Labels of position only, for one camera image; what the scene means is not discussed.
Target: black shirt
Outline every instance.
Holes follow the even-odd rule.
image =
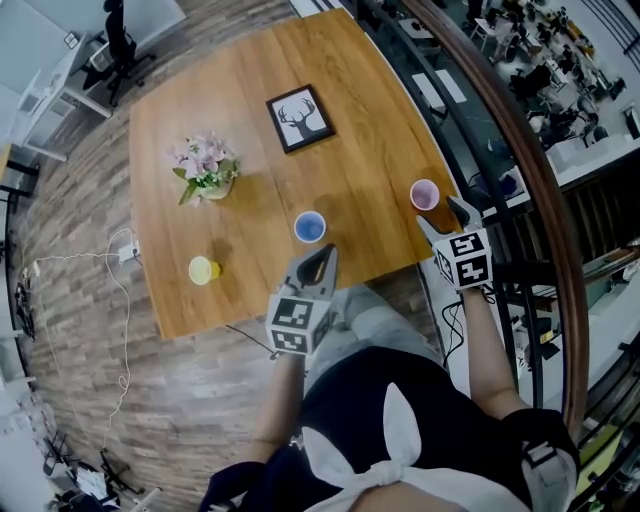
[[[296,434],[303,426],[324,434],[356,473],[389,460],[382,417],[390,383],[411,404],[418,422],[422,452],[414,467],[483,476],[531,507],[521,470],[523,441],[548,441],[578,465],[577,450],[558,412],[526,409],[496,420],[458,392],[433,361],[380,347],[353,354],[316,382],[303,400]],[[215,474],[200,510],[208,512],[211,505],[246,492],[240,510],[302,512],[340,490],[313,475],[304,449],[287,445],[266,464],[244,462]]]

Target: cup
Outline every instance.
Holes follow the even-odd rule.
[[[189,263],[189,277],[194,284],[204,286],[220,277],[222,268],[219,263],[211,261],[204,256],[196,256]]]
[[[318,212],[302,212],[293,224],[293,231],[298,240],[305,244],[312,244],[324,236],[327,223]]]
[[[433,210],[440,201],[438,186],[431,180],[418,180],[411,185],[409,192],[411,204],[418,210],[426,212]]]

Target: electrical outlet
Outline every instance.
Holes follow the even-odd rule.
[[[125,245],[118,251],[118,257],[120,259],[120,265],[124,265],[127,261],[134,259],[136,256],[140,257],[140,242],[135,240],[132,244]]]

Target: flower pot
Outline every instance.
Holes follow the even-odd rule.
[[[217,201],[218,199],[225,198],[229,195],[229,192],[231,192],[233,182],[234,179],[232,178],[220,187],[202,188],[199,190],[200,197],[208,199],[209,201]]]

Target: framed picture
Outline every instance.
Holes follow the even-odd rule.
[[[285,153],[335,133],[311,85],[267,101],[267,108]]]

